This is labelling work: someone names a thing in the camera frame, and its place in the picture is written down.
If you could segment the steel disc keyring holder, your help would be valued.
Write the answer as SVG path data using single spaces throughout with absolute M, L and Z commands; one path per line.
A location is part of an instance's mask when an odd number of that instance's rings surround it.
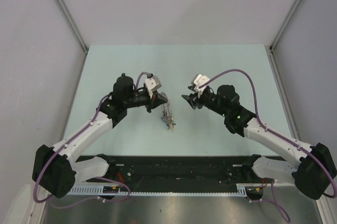
M 170 106 L 170 100 L 168 102 L 168 110 L 162 111 L 161 120 L 162 122 L 165 123 L 168 130 L 170 130 L 170 124 L 175 124 L 174 119 L 173 119 L 173 113 L 172 113 L 171 106 Z

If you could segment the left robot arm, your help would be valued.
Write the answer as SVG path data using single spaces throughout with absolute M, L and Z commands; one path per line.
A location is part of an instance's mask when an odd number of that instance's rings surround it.
M 125 74 L 117 78 L 113 90 L 103 96 L 92 118 L 70 138 L 64 139 L 52 147 L 42 145 L 35 154 L 32 179 L 35 182 L 33 199 L 37 197 L 38 187 L 47 190 L 52 196 L 64 197 L 73 185 L 89 179 L 102 178 L 112 181 L 116 177 L 116 162 L 104 154 L 78 161 L 83 152 L 99 137 L 115 128 L 126 116 L 128 109 L 145 107 L 147 112 L 168 102 L 158 92 L 161 87 L 159 78 L 147 74 L 143 87 Z

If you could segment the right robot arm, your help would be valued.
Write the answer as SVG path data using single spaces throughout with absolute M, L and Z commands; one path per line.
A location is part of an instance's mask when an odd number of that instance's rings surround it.
M 203 107 L 224 117 L 225 127 L 232 133 L 248 138 L 272 150 L 281 161 L 260 155 L 248 159 L 243 177 L 248 182 L 270 178 L 291 183 L 310 199 L 318 200 L 336 177 L 336 166 L 327 146 L 311 145 L 274 131 L 257 114 L 240 104 L 234 86 L 221 85 L 216 93 L 206 87 L 202 94 L 182 96 L 193 109 Z

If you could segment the aluminium frame rail left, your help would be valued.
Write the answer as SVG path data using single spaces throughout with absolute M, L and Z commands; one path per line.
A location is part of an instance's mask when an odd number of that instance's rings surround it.
M 58 106 L 60 118 L 58 120 L 59 133 L 51 144 L 52 150 L 56 151 L 54 145 L 65 139 L 67 125 L 70 119 L 78 85 L 82 76 L 87 51 L 78 49 L 71 53 L 63 63 L 57 68 L 57 78 L 63 85 L 60 90 L 60 104 Z

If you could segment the aluminium frame rail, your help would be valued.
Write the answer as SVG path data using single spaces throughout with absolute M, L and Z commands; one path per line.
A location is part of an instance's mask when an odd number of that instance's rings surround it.
M 290 132 L 291 132 L 291 136 L 297 140 L 301 140 L 301 136 L 298 131 L 298 126 L 295 121 L 294 113 L 291 108 L 290 99 L 288 97 L 288 94 L 287 94 L 287 91 L 284 85 L 284 81 L 281 76 L 281 72 L 277 65 L 274 51 L 269 46 L 265 46 L 265 49 L 266 49 L 266 53 L 269 59 L 271 70 L 273 72 L 273 76 L 276 82 L 277 91 L 281 99 L 281 103 L 282 103 L 282 107 L 283 107 L 283 110 L 286 116 L 286 120 L 287 120 L 289 129 L 290 129 Z
M 63 63 L 57 68 L 57 78 L 63 85 L 60 90 L 60 104 L 58 106 L 60 118 L 58 120 L 59 133 L 51 144 L 52 150 L 56 151 L 54 145 L 65 139 L 67 125 L 70 119 L 78 85 L 82 76 L 87 51 L 78 49 L 71 53 Z

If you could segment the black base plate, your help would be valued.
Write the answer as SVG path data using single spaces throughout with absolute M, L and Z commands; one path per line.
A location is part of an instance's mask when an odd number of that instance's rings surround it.
M 245 166 L 248 156 L 113 156 L 116 162 L 108 179 L 140 192 L 233 192 L 239 184 L 263 187 L 260 178 Z

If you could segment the aluminium frame rail right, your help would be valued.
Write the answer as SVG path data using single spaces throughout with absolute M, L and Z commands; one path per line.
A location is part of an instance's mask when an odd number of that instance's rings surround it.
M 281 99 L 281 103 L 282 103 L 282 107 L 283 107 L 283 110 L 286 116 L 286 120 L 287 120 L 289 129 L 290 129 L 290 132 L 291 132 L 291 136 L 297 140 L 301 140 L 301 136 L 298 131 L 298 126 L 295 121 L 294 113 L 291 108 L 290 99 L 288 97 L 288 94 L 287 94 L 287 91 L 284 85 L 284 81 L 281 76 L 281 72 L 277 65 L 274 51 L 269 46 L 265 46 L 265 49 L 266 49 L 266 53 L 269 59 L 271 70 L 273 72 L 273 76 L 276 82 L 277 91 Z

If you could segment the aluminium frame post left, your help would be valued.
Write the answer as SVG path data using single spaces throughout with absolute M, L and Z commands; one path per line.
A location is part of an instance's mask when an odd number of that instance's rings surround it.
M 64 0 L 54 0 L 57 7 L 59 8 L 61 14 L 63 15 L 65 22 L 69 26 L 71 32 L 73 33 L 77 43 L 81 47 L 81 50 L 84 52 L 85 55 L 88 54 L 88 46 L 86 45 L 73 17 L 72 14 L 70 13 L 66 2 Z

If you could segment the aluminium frame post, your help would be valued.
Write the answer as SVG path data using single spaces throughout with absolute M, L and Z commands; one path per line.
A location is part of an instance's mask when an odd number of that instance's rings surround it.
M 72 14 L 70 13 L 66 2 L 64 0 L 54 0 L 57 7 L 59 8 L 61 14 L 63 15 L 65 22 L 69 26 L 71 32 L 73 33 L 77 43 L 81 47 L 81 50 L 84 52 L 85 55 L 88 54 L 88 46 L 86 45 L 73 17 Z
M 280 40 L 282 39 L 283 35 L 285 34 L 288 26 L 290 25 L 291 21 L 293 20 L 293 18 L 295 17 L 296 12 L 299 10 L 302 2 L 304 0 L 294 0 L 290 9 L 288 10 L 280 28 L 278 29 L 274 39 L 272 40 L 270 46 L 269 46 L 269 50 L 271 51 L 271 53 L 273 53 L 275 51 L 275 49 L 277 48 L 277 45 L 279 44 Z

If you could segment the aluminium frame post right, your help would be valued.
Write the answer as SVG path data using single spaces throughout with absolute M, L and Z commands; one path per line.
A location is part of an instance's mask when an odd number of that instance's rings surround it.
M 273 53 L 275 51 L 275 49 L 277 48 L 277 45 L 279 44 L 280 40 L 282 39 L 283 35 L 285 34 L 288 26 L 290 25 L 291 21 L 293 20 L 293 18 L 295 17 L 296 12 L 299 10 L 302 2 L 304 0 L 294 0 L 290 9 L 288 10 L 280 28 L 278 29 L 274 39 L 272 40 L 270 46 L 269 46 L 269 50 L 271 51 L 271 53 Z

